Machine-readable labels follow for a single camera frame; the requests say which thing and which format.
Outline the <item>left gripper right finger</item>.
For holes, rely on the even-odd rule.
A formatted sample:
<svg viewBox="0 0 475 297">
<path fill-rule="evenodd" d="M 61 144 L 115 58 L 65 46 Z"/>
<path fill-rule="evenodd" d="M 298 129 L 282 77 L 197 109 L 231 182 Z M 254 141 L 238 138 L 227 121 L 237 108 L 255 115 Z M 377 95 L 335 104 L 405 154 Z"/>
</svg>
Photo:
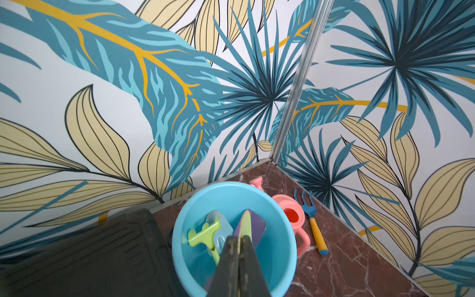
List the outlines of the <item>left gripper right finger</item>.
<svg viewBox="0 0 475 297">
<path fill-rule="evenodd" d="M 271 297 L 250 237 L 242 237 L 239 254 L 240 297 Z"/>
</svg>

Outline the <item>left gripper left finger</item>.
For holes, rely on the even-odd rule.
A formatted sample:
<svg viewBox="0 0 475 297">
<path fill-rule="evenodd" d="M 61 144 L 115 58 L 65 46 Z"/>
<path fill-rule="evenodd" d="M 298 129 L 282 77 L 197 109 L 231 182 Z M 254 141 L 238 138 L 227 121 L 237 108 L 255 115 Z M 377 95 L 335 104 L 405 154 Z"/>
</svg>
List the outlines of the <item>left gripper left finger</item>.
<svg viewBox="0 0 475 297">
<path fill-rule="evenodd" d="M 210 283 L 208 297 L 237 297 L 239 278 L 239 240 L 226 239 L 220 262 Z"/>
</svg>

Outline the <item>light blue plastic bucket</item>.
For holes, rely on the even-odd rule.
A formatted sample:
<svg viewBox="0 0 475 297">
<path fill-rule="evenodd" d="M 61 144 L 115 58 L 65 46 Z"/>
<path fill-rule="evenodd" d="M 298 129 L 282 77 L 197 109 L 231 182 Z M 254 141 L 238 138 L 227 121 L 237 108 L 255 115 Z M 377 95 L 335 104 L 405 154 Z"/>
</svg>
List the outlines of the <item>light blue plastic bucket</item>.
<svg viewBox="0 0 475 297">
<path fill-rule="evenodd" d="M 201 231 L 207 215 L 219 210 L 233 228 L 250 209 L 263 219 L 266 231 L 256 253 L 267 287 L 272 296 L 283 297 L 296 271 L 297 247 L 293 229 L 282 208 L 263 190 L 240 182 L 222 182 L 196 192 L 183 206 L 175 221 L 172 256 L 175 271 L 185 291 L 192 297 L 204 297 L 205 284 L 216 265 L 203 244 L 188 243 L 191 229 Z"/>
</svg>

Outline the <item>light blue toy trowel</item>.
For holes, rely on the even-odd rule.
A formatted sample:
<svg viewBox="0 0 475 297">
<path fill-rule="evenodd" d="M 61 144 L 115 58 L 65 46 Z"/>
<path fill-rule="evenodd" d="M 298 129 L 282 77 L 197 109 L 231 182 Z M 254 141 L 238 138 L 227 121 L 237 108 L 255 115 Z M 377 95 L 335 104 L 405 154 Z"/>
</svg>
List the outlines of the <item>light blue toy trowel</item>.
<svg viewBox="0 0 475 297">
<path fill-rule="evenodd" d="M 211 225 L 215 223 L 216 219 L 219 219 L 220 228 L 214 233 L 214 245 L 215 251 L 221 254 L 227 237 L 232 236 L 234 230 L 225 216 L 219 210 L 211 211 L 206 217 L 206 222 Z"/>
</svg>

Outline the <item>green toy rake wooden handle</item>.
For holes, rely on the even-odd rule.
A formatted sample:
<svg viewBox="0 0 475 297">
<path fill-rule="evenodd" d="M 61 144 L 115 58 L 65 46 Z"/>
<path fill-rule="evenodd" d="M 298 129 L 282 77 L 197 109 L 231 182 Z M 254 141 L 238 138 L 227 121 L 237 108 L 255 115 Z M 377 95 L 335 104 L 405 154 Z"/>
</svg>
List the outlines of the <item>green toy rake wooden handle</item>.
<svg viewBox="0 0 475 297">
<path fill-rule="evenodd" d="M 214 234 L 221 228 L 220 219 L 216 218 L 213 224 L 204 223 L 202 231 L 197 233 L 194 229 L 191 229 L 188 233 L 188 243 L 190 246 L 195 247 L 199 244 L 205 245 L 213 257 L 216 266 L 220 262 L 219 252 L 216 250 L 216 244 L 214 241 Z"/>
</svg>

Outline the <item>purple toy shovel pink handle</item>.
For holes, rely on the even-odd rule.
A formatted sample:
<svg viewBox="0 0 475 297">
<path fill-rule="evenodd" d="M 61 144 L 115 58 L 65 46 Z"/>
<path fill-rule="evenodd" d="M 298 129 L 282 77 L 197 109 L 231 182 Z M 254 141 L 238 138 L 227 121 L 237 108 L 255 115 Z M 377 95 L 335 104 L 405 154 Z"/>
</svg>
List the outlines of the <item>purple toy shovel pink handle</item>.
<svg viewBox="0 0 475 297">
<path fill-rule="evenodd" d="M 237 227 L 234 230 L 233 236 L 239 235 L 239 232 L 241 231 L 241 220 L 244 218 L 244 214 L 246 212 L 248 212 L 251 217 L 252 245 L 253 245 L 253 248 L 256 249 L 259 243 L 261 242 L 263 234 L 266 231 L 267 224 L 260 216 L 258 216 L 251 209 L 246 209 L 243 212 L 243 214 L 241 215 L 241 218 L 239 219 L 239 223 L 237 224 Z"/>
</svg>

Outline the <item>pink toy watering can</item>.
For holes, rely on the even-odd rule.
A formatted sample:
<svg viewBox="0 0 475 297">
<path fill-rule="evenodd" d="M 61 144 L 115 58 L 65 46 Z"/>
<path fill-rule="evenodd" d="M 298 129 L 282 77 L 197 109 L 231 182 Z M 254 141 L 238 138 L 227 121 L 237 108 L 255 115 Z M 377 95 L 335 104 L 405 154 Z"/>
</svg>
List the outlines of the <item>pink toy watering can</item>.
<svg viewBox="0 0 475 297">
<path fill-rule="evenodd" d="M 310 248 L 310 237 L 304 231 L 303 209 L 288 195 L 270 196 L 263 191 L 262 178 L 253 179 L 247 187 L 252 193 L 249 208 L 267 224 L 258 250 L 273 257 L 297 258 Z"/>
</svg>

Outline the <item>blue toy fork yellow handle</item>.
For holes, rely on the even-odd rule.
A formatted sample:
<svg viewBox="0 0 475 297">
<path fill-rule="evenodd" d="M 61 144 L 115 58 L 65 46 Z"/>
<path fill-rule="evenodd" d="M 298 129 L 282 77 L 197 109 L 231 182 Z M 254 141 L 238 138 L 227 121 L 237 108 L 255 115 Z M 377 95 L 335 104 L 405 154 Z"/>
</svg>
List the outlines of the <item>blue toy fork yellow handle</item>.
<svg viewBox="0 0 475 297">
<path fill-rule="evenodd" d="M 322 232 L 316 222 L 315 215 L 317 214 L 317 208 L 315 206 L 314 200 L 312 198 L 312 192 L 308 194 L 308 199 L 306 199 L 306 192 L 303 191 L 301 194 L 302 204 L 301 207 L 304 213 L 309 217 L 309 223 L 314 235 L 315 244 L 317 249 L 322 256 L 329 254 L 329 249 L 326 245 Z"/>
</svg>

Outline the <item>green toy shovel wooden handle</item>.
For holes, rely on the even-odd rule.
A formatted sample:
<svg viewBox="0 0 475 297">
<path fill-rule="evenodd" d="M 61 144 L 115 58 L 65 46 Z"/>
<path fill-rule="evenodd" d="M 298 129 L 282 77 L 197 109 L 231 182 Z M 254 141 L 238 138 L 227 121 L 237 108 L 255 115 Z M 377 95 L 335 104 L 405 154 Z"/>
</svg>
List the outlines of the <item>green toy shovel wooden handle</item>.
<svg viewBox="0 0 475 297">
<path fill-rule="evenodd" d="M 245 210 L 242 214 L 240 223 L 239 223 L 239 231 L 237 233 L 237 237 L 239 239 L 248 236 L 252 238 L 252 218 L 250 210 Z"/>
</svg>

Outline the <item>black plastic tool case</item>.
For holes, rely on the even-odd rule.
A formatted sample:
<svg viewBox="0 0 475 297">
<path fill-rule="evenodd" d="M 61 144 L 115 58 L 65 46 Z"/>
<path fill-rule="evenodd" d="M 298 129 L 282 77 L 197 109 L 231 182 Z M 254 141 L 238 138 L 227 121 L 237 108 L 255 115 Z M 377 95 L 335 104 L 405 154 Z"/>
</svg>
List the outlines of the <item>black plastic tool case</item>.
<svg viewBox="0 0 475 297">
<path fill-rule="evenodd" d="M 1 271 L 3 297 L 185 297 L 147 209 L 21 254 Z"/>
</svg>

